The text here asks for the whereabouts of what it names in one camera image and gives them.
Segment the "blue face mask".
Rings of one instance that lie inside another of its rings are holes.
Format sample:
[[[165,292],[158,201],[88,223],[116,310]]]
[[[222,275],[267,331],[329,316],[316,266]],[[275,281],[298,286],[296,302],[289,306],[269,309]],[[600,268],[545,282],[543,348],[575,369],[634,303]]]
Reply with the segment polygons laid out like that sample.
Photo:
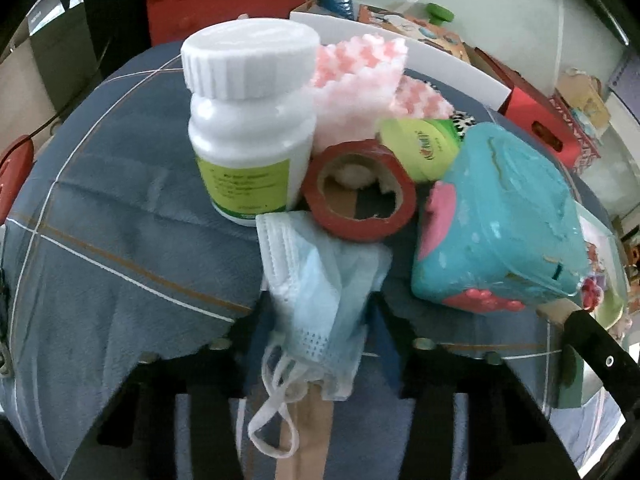
[[[265,456],[284,460],[299,448],[288,407],[310,385],[326,401],[344,401],[360,364],[369,297],[381,289],[393,254],[382,243],[355,243],[320,228],[307,211],[256,218],[264,280],[276,322],[262,356],[267,399],[247,425]]]

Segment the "green tissue pack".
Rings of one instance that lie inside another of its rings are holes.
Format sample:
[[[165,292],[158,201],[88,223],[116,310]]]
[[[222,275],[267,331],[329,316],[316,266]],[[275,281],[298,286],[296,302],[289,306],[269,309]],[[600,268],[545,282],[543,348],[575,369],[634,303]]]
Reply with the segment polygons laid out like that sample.
[[[378,140],[416,183],[439,180],[462,144],[450,119],[385,119],[378,125]]]

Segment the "leopard print scrunchie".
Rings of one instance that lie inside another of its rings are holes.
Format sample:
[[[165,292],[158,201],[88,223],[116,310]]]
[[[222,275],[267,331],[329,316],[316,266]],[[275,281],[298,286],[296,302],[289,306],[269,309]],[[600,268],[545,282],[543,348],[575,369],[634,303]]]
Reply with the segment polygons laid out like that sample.
[[[454,114],[450,116],[450,120],[454,125],[454,128],[456,129],[457,134],[461,140],[464,139],[469,128],[473,127],[476,124],[476,119],[473,116],[466,114],[461,110],[456,110]]]

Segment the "pink white fluffy cloth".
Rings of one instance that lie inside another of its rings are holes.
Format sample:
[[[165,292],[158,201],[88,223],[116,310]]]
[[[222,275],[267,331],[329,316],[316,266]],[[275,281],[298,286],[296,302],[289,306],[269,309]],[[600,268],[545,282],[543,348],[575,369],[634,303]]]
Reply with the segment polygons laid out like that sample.
[[[321,46],[310,91],[317,125],[312,154],[373,139],[387,118],[447,119],[454,107],[431,84],[405,74],[401,38],[365,34]]]

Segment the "green microfiber cloth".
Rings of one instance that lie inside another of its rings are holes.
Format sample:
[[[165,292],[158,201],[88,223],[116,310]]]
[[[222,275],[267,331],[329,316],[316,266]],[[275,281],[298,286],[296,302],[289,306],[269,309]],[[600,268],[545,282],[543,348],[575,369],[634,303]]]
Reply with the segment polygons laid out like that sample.
[[[617,323],[624,313],[625,303],[612,288],[604,292],[602,302],[594,309],[594,318],[608,330]]]

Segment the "red pink pipe cleaner bundle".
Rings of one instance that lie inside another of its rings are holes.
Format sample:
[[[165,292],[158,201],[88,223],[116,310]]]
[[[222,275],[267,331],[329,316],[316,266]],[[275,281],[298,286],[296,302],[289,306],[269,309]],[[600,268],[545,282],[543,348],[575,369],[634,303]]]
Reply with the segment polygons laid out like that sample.
[[[605,268],[598,253],[598,248],[591,242],[586,243],[589,272],[582,281],[582,307],[592,312],[602,302],[604,292],[608,288]]]

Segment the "teal white tray box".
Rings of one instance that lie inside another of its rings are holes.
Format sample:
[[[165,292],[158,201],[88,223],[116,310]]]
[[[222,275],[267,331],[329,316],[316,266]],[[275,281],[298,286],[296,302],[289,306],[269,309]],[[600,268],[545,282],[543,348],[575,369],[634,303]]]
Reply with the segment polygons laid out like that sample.
[[[626,313],[628,281],[620,261],[616,237],[582,204],[575,203],[582,236],[587,245],[591,273],[600,288],[598,299],[586,299],[590,315],[605,329],[612,328]],[[602,382],[570,346],[562,349],[558,408],[581,408],[601,388]]]

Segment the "teal toy treasure box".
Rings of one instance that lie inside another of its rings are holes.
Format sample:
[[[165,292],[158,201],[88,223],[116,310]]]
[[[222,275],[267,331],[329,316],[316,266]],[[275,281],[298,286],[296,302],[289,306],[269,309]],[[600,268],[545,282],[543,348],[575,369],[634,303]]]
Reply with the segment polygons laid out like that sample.
[[[576,204],[544,154],[491,122],[469,128],[421,214],[411,290],[476,314],[582,300]]]

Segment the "blue plaid tablecloth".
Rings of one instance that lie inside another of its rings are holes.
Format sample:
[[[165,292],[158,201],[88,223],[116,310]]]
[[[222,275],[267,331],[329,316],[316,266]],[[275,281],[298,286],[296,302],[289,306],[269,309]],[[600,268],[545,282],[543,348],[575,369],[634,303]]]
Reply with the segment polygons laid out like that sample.
[[[94,90],[44,151],[17,195],[3,249],[1,318],[12,372],[1,404],[55,479],[147,353],[187,356],[224,336],[260,298],[256,233],[206,198],[186,140],[188,95],[173,44],[137,56]],[[575,468],[622,426],[609,393],[552,410],[560,336],[531,313],[476,318],[409,289],[416,227],[390,240],[383,296],[398,318],[451,353],[496,352],[535,399]],[[266,398],[258,376],[231,404],[240,479],[402,479],[413,400],[390,388],[372,333],[352,396],[311,391],[292,408],[302,444],[287,460],[260,454],[247,425]],[[454,436],[466,475],[466,427]]]

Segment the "red patterned box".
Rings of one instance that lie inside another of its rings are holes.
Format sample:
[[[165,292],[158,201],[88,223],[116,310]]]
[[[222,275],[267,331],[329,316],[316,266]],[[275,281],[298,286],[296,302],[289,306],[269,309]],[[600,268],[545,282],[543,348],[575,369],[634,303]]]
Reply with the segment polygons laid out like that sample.
[[[573,110],[562,98],[558,90],[553,92],[549,101],[562,117],[573,137],[572,142],[570,142],[570,160],[566,163],[566,166],[573,169],[576,174],[583,174],[587,168],[600,158],[597,144],[591,136],[588,136],[585,127],[576,118]]]

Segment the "beige paper gift bag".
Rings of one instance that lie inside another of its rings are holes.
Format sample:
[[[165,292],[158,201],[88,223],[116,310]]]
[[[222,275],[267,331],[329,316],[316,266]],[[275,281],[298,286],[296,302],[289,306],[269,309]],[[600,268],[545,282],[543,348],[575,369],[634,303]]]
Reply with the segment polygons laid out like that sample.
[[[570,108],[584,114],[598,131],[608,128],[611,114],[602,99],[602,84],[577,68],[568,68],[559,76],[555,89]]]

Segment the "red stool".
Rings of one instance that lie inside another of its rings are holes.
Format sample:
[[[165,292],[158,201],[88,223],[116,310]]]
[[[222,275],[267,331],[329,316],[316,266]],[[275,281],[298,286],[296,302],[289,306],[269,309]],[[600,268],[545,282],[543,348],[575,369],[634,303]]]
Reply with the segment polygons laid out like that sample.
[[[1,154],[0,222],[6,221],[14,200],[34,164],[34,144],[29,136],[19,136]]]

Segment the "white medicine bottle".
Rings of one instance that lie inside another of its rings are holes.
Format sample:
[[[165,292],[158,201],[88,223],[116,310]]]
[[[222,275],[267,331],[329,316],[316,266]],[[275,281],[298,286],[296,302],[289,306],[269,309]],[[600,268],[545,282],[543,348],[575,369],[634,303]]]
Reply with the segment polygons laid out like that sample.
[[[311,27],[283,18],[219,23],[183,41],[198,170],[216,211],[240,226],[297,203],[317,123],[319,47]]]

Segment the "green dumbbell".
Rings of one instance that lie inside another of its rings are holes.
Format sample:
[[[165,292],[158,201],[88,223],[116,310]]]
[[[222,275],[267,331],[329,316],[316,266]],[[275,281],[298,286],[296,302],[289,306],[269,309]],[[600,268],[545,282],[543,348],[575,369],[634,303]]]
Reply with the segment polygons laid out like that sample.
[[[442,26],[454,20],[454,12],[437,3],[427,3],[425,11],[428,21],[435,26]]]

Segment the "white foam board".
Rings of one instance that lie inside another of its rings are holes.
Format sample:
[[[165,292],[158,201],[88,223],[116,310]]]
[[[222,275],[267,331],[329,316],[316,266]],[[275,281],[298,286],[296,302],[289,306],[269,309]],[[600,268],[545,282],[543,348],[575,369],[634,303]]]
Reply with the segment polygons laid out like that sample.
[[[403,39],[408,49],[406,72],[418,79],[432,82],[458,110],[475,113],[483,107],[495,112],[506,102],[511,90],[478,68],[458,60],[434,47],[421,44],[372,25],[334,18],[334,16],[307,12],[291,12],[290,19],[310,26],[318,32],[322,44],[340,41],[365,34],[378,35],[385,40]]]

